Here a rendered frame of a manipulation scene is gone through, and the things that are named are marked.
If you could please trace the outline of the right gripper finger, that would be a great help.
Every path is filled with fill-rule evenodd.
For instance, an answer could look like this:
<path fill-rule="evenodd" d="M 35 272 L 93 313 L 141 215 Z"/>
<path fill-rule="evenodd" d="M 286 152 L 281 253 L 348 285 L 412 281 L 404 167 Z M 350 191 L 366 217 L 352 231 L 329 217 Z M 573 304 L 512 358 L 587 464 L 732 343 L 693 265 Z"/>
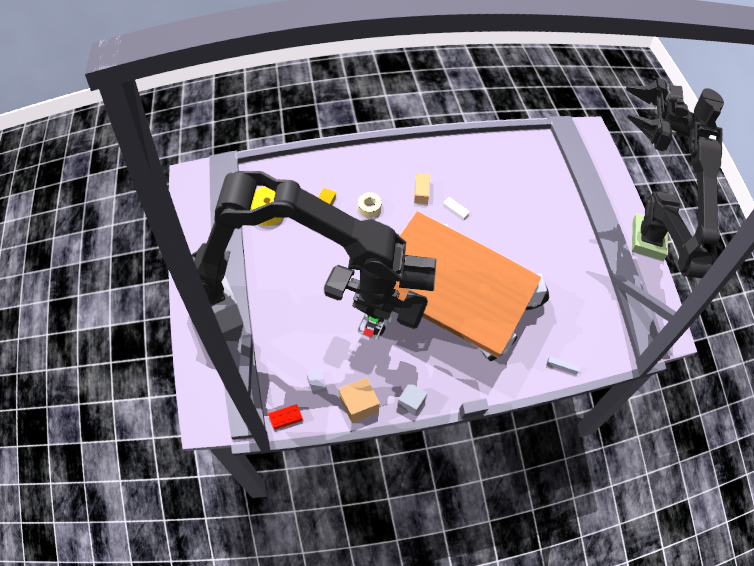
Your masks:
<path fill-rule="evenodd" d="M 628 114 L 627 118 L 648 137 L 652 144 L 654 144 L 661 128 L 660 119 L 650 120 L 633 114 Z"/>
<path fill-rule="evenodd" d="M 647 85 L 647 86 L 627 86 L 626 87 L 626 90 L 628 92 L 642 99 L 648 104 L 651 103 L 656 89 L 657 89 L 656 80 L 654 80 L 652 84 Z"/>

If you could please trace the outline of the beige roll of masking tape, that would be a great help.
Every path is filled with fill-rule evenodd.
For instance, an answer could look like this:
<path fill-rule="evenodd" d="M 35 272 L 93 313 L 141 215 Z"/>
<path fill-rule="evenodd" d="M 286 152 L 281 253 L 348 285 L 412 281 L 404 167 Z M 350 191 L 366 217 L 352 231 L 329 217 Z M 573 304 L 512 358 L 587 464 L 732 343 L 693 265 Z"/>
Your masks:
<path fill-rule="evenodd" d="M 375 205 L 376 203 L 376 205 Z M 375 206 L 368 207 L 366 204 L 373 204 Z M 381 199 L 374 193 L 365 193 L 358 199 L 358 211 L 366 218 L 373 218 L 379 215 L 381 212 Z"/>

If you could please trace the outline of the red flat toy brick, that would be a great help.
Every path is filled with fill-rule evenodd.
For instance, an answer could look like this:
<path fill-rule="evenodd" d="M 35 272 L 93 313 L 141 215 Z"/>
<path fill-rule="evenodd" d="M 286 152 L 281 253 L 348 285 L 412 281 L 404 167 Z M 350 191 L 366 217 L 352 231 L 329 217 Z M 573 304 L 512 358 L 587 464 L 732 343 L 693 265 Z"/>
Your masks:
<path fill-rule="evenodd" d="M 274 430 L 303 421 L 300 410 L 296 405 L 268 413 Z"/>

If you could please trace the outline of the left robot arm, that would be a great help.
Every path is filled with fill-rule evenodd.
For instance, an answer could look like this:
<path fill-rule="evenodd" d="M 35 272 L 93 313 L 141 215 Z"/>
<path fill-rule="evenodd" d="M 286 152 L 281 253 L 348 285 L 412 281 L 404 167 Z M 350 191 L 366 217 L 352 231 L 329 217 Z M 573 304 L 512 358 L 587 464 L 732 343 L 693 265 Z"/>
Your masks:
<path fill-rule="evenodd" d="M 251 210 L 257 186 L 275 195 L 273 202 Z M 360 270 L 361 283 L 369 290 L 383 290 L 391 282 L 394 289 L 399 282 L 399 288 L 434 291 L 436 259 L 405 255 L 407 242 L 390 226 L 374 219 L 359 220 L 294 180 L 276 179 L 263 171 L 236 171 L 224 179 L 208 246 L 202 243 L 192 254 L 211 306 L 225 300 L 222 281 L 230 255 L 226 248 L 234 230 L 275 217 L 290 217 L 342 246 L 350 257 L 348 268 Z"/>

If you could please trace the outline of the yellow short cylinder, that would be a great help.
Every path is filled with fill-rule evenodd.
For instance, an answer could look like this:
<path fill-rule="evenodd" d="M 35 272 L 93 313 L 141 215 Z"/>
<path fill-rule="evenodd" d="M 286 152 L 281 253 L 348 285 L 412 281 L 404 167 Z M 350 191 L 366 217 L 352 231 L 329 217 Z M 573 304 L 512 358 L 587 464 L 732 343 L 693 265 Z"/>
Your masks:
<path fill-rule="evenodd" d="M 256 190 L 251 210 L 260 207 L 269 202 L 273 202 L 275 192 L 271 191 L 267 187 L 262 187 Z M 261 223 L 263 226 L 271 226 L 280 222 L 283 218 L 272 218 L 266 222 Z"/>

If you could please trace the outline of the yellow rectangular block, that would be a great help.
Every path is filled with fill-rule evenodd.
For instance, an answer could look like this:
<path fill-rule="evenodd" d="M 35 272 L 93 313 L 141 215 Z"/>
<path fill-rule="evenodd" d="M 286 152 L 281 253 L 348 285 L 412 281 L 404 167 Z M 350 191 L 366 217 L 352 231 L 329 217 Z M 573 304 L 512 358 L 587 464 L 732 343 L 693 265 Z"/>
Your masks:
<path fill-rule="evenodd" d="M 323 188 L 318 198 L 327 201 L 330 204 L 333 204 L 334 200 L 336 199 L 336 192 Z"/>

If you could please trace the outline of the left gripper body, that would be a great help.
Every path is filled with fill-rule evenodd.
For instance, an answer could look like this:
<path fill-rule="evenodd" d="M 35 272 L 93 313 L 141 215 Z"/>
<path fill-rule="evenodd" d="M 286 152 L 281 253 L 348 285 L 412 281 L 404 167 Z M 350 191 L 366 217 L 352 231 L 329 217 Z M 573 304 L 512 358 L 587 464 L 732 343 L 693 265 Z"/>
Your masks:
<path fill-rule="evenodd" d="M 426 296 L 409 291 L 405 300 L 400 300 L 397 299 L 398 291 L 392 289 L 392 282 L 383 290 L 373 291 L 363 286 L 361 280 L 351 278 L 354 274 L 355 270 L 348 269 L 339 264 L 334 266 L 323 288 L 325 296 L 339 301 L 342 300 L 345 290 L 348 289 L 355 292 L 353 297 L 354 303 L 364 307 L 368 305 L 386 312 L 393 311 L 399 313 L 397 321 L 401 325 L 412 329 L 418 328 L 427 307 L 428 300 Z M 360 286 L 358 286 L 359 284 Z"/>

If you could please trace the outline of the white rectangular bar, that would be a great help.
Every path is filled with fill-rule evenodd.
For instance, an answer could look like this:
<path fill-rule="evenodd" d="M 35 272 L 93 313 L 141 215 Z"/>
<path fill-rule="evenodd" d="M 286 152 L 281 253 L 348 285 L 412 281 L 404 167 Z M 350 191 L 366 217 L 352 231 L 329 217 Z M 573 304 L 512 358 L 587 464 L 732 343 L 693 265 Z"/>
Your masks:
<path fill-rule="evenodd" d="M 574 365 L 574 364 L 571 364 L 571 363 L 568 363 L 568 362 L 565 362 L 565 361 L 562 361 L 553 357 L 548 358 L 546 365 L 566 371 L 566 372 L 570 372 L 576 375 L 580 369 L 580 366 L 578 365 Z"/>

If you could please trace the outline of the dark grey metal frame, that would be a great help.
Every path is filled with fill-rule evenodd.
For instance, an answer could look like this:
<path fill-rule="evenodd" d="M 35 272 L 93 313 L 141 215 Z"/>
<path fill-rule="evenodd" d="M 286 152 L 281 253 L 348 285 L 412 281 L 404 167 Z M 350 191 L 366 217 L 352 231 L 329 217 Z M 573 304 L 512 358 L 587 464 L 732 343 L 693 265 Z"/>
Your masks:
<path fill-rule="evenodd" d="M 175 286 L 261 451 L 270 450 L 270 445 L 251 399 L 252 336 L 242 336 L 238 371 L 181 227 L 135 80 L 292 47 L 455 32 L 596 33 L 754 45 L 754 7 L 700 0 L 287 0 L 92 43 L 85 71 L 89 88 L 100 91 Z M 668 321 L 636 360 L 640 376 L 678 341 L 753 250 L 754 209 L 677 311 L 624 277 L 614 276 L 618 288 Z"/>

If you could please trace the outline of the white rectangular block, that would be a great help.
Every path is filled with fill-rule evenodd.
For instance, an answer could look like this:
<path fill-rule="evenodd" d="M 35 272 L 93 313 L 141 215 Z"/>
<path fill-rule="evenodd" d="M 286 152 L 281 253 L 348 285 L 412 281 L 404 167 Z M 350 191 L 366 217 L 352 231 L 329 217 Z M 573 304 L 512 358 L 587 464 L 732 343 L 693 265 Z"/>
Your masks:
<path fill-rule="evenodd" d="M 469 212 L 470 212 L 466 208 L 461 206 L 459 203 L 451 199 L 450 197 L 446 201 L 443 202 L 443 206 L 449 209 L 450 211 L 452 211 L 454 214 L 456 214 L 463 220 L 469 215 Z"/>

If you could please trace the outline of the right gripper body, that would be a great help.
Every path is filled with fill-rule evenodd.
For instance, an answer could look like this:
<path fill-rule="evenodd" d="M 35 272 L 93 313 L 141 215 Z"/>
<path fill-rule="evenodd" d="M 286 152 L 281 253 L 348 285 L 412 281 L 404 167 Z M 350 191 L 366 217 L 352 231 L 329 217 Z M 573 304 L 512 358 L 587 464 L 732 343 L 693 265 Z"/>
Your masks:
<path fill-rule="evenodd" d="M 689 133 L 692 124 L 692 113 L 688 111 L 688 120 L 674 120 L 669 118 L 669 112 L 672 112 L 671 101 L 667 100 L 667 102 L 664 103 L 668 94 L 667 83 L 664 79 L 658 77 L 656 78 L 656 82 L 657 89 L 651 102 L 657 106 L 658 119 L 660 118 L 661 128 L 654 142 L 654 149 L 665 151 L 672 140 L 672 130 L 676 131 L 677 136 L 679 137 L 682 137 L 682 134 L 687 135 Z M 658 105 L 656 101 L 658 102 Z M 669 126 L 669 123 L 672 126 L 672 129 L 671 126 Z"/>

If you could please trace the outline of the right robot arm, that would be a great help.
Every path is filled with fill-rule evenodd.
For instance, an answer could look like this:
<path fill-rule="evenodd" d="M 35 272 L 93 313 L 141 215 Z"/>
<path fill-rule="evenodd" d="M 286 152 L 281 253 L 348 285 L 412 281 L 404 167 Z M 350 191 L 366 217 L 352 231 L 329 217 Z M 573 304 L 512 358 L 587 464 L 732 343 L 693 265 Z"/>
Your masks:
<path fill-rule="evenodd" d="M 688 120 L 688 105 L 684 104 L 682 86 L 669 87 L 672 91 L 667 100 L 672 99 L 672 112 L 669 112 L 668 117 L 674 120 Z M 692 129 L 690 128 L 687 136 L 690 137 L 689 152 L 698 183 L 698 227 L 695 234 L 690 234 L 678 213 L 680 200 L 677 195 L 669 193 L 652 192 L 653 196 L 648 197 L 644 221 L 642 220 L 641 224 L 641 240 L 656 246 L 663 246 L 663 239 L 669 232 L 679 253 L 682 252 L 678 265 L 685 277 L 703 278 L 718 258 L 720 231 L 717 173 L 722 160 L 723 129 L 717 127 L 716 120 L 723 106 L 724 100 L 721 95 L 705 88 L 697 101 L 694 113 L 691 112 Z M 717 136 L 716 140 L 709 138 L 710 135 Z M 701 246 L 702 243 L 711 244 L 710 253 Z"/>

